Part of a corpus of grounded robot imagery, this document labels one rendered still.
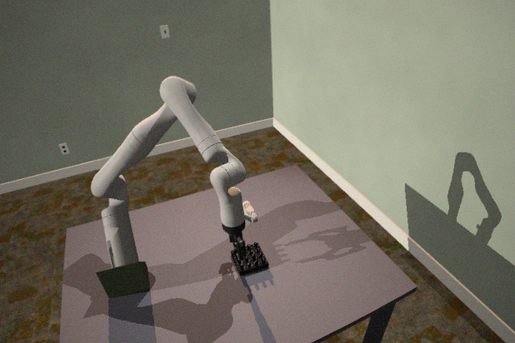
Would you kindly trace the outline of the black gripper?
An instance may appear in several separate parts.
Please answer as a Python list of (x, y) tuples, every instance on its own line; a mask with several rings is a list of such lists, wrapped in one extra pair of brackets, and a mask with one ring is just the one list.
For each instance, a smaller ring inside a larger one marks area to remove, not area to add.
[[(236, 247), (238, 260), (244, 260), (244, 256), (247, 255), (245, 240), (243, 240), (242, 234), (242, 231), (245, 228), (245, 220), (242, 225), (236, 227), (224, 226), (222, 223), (222, 228), (229, 235), (229, 241), (233, 243), (234, 247)], [(237, 242), (237, 245), (235, 244), (235, 242)]]

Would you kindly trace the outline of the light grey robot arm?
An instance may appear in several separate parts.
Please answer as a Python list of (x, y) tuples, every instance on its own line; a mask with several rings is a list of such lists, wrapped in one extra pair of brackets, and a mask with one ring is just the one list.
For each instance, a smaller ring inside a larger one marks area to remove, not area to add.
[(143, 160), (177, 119), (206, 162), (222, 163), (212, 170), (210, 180), (220, 201), (223, 225), (236, 227), (244, 220), (258, 221), (251, 203), (243, 203), (242, 193), (233, 187), (245, 180), (246, 170), (193, 106), (195, 86), (180, 77), (167, 77), (160, 86), (160, 95), (164, 105), (133, 128), (92, 180), (93, 195), (109, 198), (109, 208), (102, 210), (102, 221), (112, 268), (139, 261), (128, 213), (127, 185), (121, 174)]

